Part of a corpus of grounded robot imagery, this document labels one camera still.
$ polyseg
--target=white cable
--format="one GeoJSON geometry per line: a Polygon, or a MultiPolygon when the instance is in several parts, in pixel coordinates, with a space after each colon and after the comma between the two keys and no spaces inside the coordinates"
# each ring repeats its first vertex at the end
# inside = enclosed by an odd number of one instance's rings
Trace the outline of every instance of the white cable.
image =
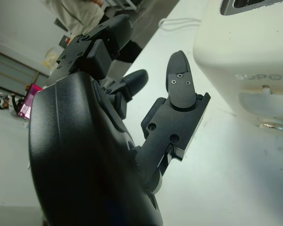
{"type": "Polygon", "coordinates": [[[167,18],[163,18],[159,21],[158,23],[158,27],[161,28],[164,22],[174,22],[174,23],[170,23],[167,25],[175,25],[175,24],[187,24],[187,23],[194,23],[194,25],[199,25],[201,23],[201,20],[196,19],[196,18],[178,18],[178,19],[167,19],[167,18]]]}

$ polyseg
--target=person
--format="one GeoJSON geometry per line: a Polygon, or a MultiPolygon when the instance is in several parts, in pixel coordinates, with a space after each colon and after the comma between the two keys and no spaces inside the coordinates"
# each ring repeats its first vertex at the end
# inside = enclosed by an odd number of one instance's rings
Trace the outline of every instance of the person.
{"type": "MultiPolygon", "coordinates": [[[[40,0],[73,34],[86,34],[108,20],[101,0],[40,0]]],[[[120,51],[117,60],[133,63],[142,48],[132,40],[120,51]]]]}

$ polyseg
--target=screw hole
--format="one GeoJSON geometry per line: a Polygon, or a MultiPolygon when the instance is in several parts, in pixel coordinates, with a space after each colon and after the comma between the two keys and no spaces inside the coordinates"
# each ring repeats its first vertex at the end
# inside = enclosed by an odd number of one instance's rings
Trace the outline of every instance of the screw hole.
{"type": "Polygon", "coordinates": [[[179,136],[177,136],[176,134],[173,134],[170,137],[170,140],[171,140],[172,143],[177,143],[179,141],[179,136]]]}
{"type": "Polygon", "coordinates": [[[111,89],[107,89],[107,90],[105,91],[105,93],[107,93],[107,94],[111,93],[111,89]]]}
{"type": "Polygon", "coordinates": [[[156,125],[154,123],[151,123],[151,124],[149,124],[148,129],[150,131],[154,131],[154,130],[156,130],[156,125]]]}

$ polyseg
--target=white wall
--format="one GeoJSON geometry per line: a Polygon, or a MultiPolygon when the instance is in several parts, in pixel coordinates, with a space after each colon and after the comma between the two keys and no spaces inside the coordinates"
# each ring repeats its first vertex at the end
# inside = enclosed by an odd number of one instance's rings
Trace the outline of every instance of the white wall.
{"type": "Polygon", "coordinates": [[[0,226],[40,226],[42,211],[27,169],[28,128],[0,110],[0,226]]]}
{"type": "Polygon", "coordinates": [[[51,47],[63,51],[58,44],[66,34],[55,20],[38,0],[0,0],[0,52],[49,74],[40,62],[51,47]]]}

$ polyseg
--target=black metal bracket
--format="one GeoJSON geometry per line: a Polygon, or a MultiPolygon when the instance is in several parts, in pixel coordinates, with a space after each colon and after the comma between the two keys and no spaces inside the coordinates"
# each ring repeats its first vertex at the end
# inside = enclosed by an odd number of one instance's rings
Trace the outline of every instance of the black metal bracket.
{"type": "Polygon", "coordinates": [[[182,161],[210,100],[208,93],[195,93],[190,66],[182,51],[170,58],[166,89],[168,99],[159,98],[142,121],[146,141],[135,149],[138,172],[150,192],[159,189],[160,177],[173,158],[182,161]]]}

